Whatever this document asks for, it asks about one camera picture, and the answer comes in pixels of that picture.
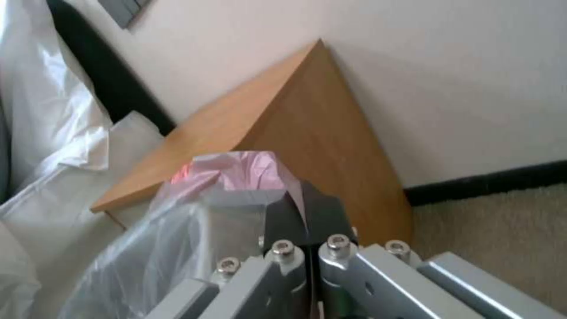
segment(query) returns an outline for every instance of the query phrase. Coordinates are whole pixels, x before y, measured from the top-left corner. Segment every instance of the white plastic sheet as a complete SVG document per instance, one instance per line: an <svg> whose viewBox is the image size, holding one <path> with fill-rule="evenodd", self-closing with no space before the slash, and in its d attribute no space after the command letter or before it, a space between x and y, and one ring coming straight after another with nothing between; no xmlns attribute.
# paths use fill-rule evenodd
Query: white plastic sheet
<svg viewBox="0 0 567 319"><path fill-rule="evenodd" d="M122 227L89 207L162 140L133 112L110 132L108 170L57 166L0 207L0 219L36 264L42 285L31 318L56 318L83 271L122 235Z"/></svg>
<svg viewBox="0 0 567 319"><path fill-rule="evenodd" d="M41 285L28 254L2 223L0 252L0 318L27 318Z"/></svg>
<svg viewBox="0 0 567 319"><path fill-rule="evenodd" d="M260 255L265 206L286 191L303 211L299 181L273 153L194 159L97 257L59 319L144 318L184 278L208 280L221 258Z"/></svg>
<svg viewBox="0 0 567 319"><path fill-rule="evenodd" d="M59 163L107 167L111 123L89 83L60 42L45 0L0 1L0 96L13 193Z"/></svg>
<svg viewBox="0 0 567 319"><path fill-rule="evenodd" d="M8 144L8 133L2 103L0 103L0 204L4 202L6 191L8 190L8 180L10 178L9 166L10 144Z"/></svg>

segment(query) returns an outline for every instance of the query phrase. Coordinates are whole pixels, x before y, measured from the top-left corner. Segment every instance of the bolt head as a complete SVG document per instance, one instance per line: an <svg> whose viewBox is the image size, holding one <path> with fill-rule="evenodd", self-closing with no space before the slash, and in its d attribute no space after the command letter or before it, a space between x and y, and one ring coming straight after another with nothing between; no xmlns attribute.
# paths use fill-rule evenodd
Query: bolt head
<svg viewBox="0 0 567 319"><path fill-rule="evenodd" d="M390 240L385 245L384 248L392 255L398 257L404 262L409 261L409 255L412 251L409 245L401 240Z"/></svg>
<svg viewBox="0 0 567 319"><path fill-rule="evenodd" d="M293 253L295 245L289 240L278 240L272 245L275 256L288 256Z"/></svg>
<svg viewBox="0 0 567 319"><path fill-rule="evenodd" d="M331 235L327 238L327 248L333 257L347 257L350 253L350 239L343 234Z"/></svg>
<svg viewBox="0 0 567 319"><path fill-rule="evenodd" d="M240 269L240 261L235 257L221 259L217 263L217 271L223 277L230 277Z"/></svg>

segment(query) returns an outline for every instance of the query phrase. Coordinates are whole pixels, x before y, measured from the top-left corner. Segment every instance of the floor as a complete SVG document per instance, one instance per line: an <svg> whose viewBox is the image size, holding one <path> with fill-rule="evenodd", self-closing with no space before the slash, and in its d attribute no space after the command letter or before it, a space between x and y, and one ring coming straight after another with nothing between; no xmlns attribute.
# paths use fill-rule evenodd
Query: floor
<svg viewBox="0 0 567 319"><path fill-rule="evenodd" d="M414 209L412 248L452 251L567 315L567 184Z"/></svg>

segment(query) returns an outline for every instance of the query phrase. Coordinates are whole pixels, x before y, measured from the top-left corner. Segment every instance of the wooden panel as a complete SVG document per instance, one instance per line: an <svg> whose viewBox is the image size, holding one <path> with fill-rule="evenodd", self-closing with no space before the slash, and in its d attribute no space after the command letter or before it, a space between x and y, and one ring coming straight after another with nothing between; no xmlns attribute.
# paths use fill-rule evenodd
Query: wooden panel
<svg viewBox="0 0 567 319"><path fill-rule="evenodd" d="M321 41L197 111L93 210L146 199L194 156L234 149L272 150L298 178L339 197L362 244L411 241L401 185Z"/></svg>
<svg viewBox="0 0 567 319"><path fill-rule="evenodd" d="M338 196L361 242L411 241L412 213L378 140L323 43L238 146L272 150L298 177Z"/></svg>
<svg viewBox="0 0 567 319"><path fill-rule="evenodd" d="M110 211L147 199L194 156L232 150L258 121L314 45L303 48L199 109L91 209L94 212Z"/></svg>

